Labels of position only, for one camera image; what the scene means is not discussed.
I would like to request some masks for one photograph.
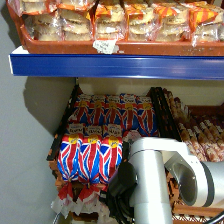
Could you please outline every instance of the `store shelf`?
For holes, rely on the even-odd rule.
[[[224,80],[224,56],[43,55],[19,47],[9,61],[15,76]]]

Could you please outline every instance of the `snack package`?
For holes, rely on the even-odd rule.
[[[94,0],[58,0],[59,9],[88,11],[95,4]]]
[[[182,4],[189,8],[192,45],[200,42],[219,41],[222,36],[223,12],[220,7],[205,1]]]
[[[92,23],[88,11],[60,10],[65,41],[89,41],[92,39]]]
[[[100,147],[100,182],[108,184],[122,160],[122,131],[121,126],[116,124],[103,127],[103,140]]]
[[[89,105],[88,123],[103,125],[104,122],[105,95],[93,95]]]
[[[99,183],[99,151],[102,140],[100,126],[87,126],[79,153],[79,182]]]
[[[149,41],[154,39],[158,19],[153,13],[153,8],[138,0],[124,1],[125,14],[127,17],[127,39],[130,41]]]
[[[134,94],[120,94],[122,127],[124,130],[138,129],[138,108]]]
[[[156,41],[172,42],[189,39],[188,8],[178,3],[154,3],[155,13],[159,16],[160,27]]]
[[[9,0],[8,3],[18,16],[51,13],[57,9],[56,0]]]
[[[87,124],[90,100],[91,96],[89,95],[78,95],[74,105],[73,113],[68,119],[70,123]]]
[[[54,11],[50,14],[29,16],[26,19],[25,24],[27,30],[32,30],[34,40],[62,40],[61,21],[57,11]]]
[[[121,124],[120,96],[106,95],[104,124]]]
[[[58,196],[51,205],[51,208],[57,214],[62,213],[65,217],[75,207],[71,182],[78,180],[78,158],[83,141],[83,130],[81,131],[79,128],[75,128],[74,124],[73,128],[73,134],[65,134],[62,138],[57,161],[58,169],[62,174],[65,185],[59,191]]]
[[[156,114],[150,97],[138,96],[139,132],[142,136],[158,136]]]
[[[95,12],[95,40],[122,40],[126,33],[124,10],[119,0],[100,0]]]

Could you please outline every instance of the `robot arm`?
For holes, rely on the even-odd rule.
[[[176,179],[187,205],[224,209],[224,162],[200,162],[185,143],[141,138],[131,147],[129,163],[132,171],[122,168],[123,165],[121,169],[127,169],[123,174],[131,175],[124,175],[131,181],[127,185],[127,181],[122,182],[124,176],[119,177],[118,169],[109,183],[108,194],[113,192],[112,197],[128,200],[135,224],[172,223],[164,166]],[[131,185],[134,188],[125,194]]]

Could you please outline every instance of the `white wall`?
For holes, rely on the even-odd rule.
[[[0,3],[0,224],[48,224],[56,197],[46,156],[67,99],[72,78],[13,77],[8,54],[19,46],[4,1]],[[92,93],[145,95],[151,86],[166,87],[185,104],[219,105],[224,82],[80,78]]]

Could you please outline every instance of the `orange tray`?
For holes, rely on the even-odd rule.
[[[98,54],[93,41],[38,41],[33,40],[19,17],[8,4],[8,10],[15,23],[22,46],[32,54]],[[125,55],[175,55],[175,56],[224,56],[224,42],[200,43],[193,47],[186,42],[125,42],[116,43],[116,54]]]

